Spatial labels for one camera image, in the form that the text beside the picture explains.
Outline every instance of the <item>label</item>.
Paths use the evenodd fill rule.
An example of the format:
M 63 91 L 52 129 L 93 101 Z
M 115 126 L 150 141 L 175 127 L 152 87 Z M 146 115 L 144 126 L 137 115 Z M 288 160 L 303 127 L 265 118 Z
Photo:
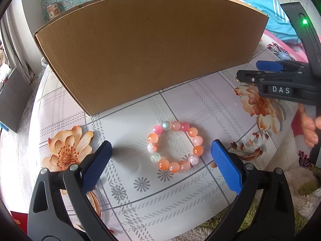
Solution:
M 267 88 L 270 94 L 293 96 L 293 88 L 290 87 L 269 85 Z

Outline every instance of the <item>white bead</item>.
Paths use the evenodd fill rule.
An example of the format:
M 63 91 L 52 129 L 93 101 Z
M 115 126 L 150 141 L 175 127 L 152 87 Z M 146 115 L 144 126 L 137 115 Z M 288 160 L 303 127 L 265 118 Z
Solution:
M 164 121 L 162 124 L 163 130 L 170 130 L 172 128 L 172 124 L 169 121 Z
M 161 158 L 160 154 L 157 153 L 157 152 L 154 152 L 154 153 L 152 153 L 152 154 L 150 155 L 150 160 L 151 160 L 153 163 L 157 163 L 157 162 L 159 162 L 161 159 L 162 159 L 162 158 Z
M 196 155 L 191 155 L 188 157 L 188 162 L 190 162 L 190 164 L 192 165 L 196 165 L 199 160 L 200 160 L 199 156 L 196 156 Z
M 156 143 L 149 143 L 147 145 L 147 149 L 149 152 L 156 152 L 157 151 L 157 144 Z

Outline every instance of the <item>blue clamp pad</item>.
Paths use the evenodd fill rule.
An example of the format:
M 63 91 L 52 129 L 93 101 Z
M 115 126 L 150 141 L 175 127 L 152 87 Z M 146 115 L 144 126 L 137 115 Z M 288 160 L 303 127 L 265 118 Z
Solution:
M 239 194 L 243 187 L 241 173 L 229 157 L 227 149 L 218 139 L 211 144 L 211 154 L 229 189 Z
M 281 64 L 279 64 L 278 62 L 270 61 L 257 61 L 256 67 L 258 70 L 275 71 L 277 73 L 283 70 L 283 66 Z
M 92 191 L 102 175 L 112 155 L 112 146 L 109 141 L 104 141 L 94 154 L 94 158 L 86 172 L 82 175 L 82 192 Z

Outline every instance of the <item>gray flower pattern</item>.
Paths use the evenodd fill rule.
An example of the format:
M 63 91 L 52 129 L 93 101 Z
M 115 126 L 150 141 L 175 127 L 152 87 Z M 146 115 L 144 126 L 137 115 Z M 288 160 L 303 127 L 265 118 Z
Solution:
M 186 160 L 188 161 L 188 157 L 190 156 L 190 154 L 187 155 L 184 155 L 184 157 L 182 157 L 182 160 Z
M 150 184 L 149 184 L 149 181 L 147 180 L 147 178 L 137 178 L 135 179 L 135 182 L 134 182 L 134 188 L 136 188 L 137 191 L 140 191 L 142 193 L 142 191 L 146 192 L 146 190 L 149 189 L 150 187 Z
M 122 186 L 118 186 L 118 185 L 111 186 L 111 192 L 112 192 L 111 195 L 118 202 L 121 201 L 121 200 L 124 200 L 124 198 L 127 196 L 126 190 Z
M 157 175 L 159 175 L 158 178 L 160 178 L 161 181 L 166 182 L 166 181 L 170 181 L 173 178 L 172 176 L 174 175 L 174 173 L 171 173 L 169 169 L 166 169 L 166 170 L 159 169 L 158 171 L 159 172 L 157 173 Z

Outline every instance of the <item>gray bead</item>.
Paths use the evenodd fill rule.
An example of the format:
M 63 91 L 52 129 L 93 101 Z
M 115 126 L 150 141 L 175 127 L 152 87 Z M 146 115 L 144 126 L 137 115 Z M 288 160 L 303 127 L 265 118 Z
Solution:
M 162 127 L 163 130 L 170 130 L 172 128 L 172 124 L 169 121 L 164 121 Z

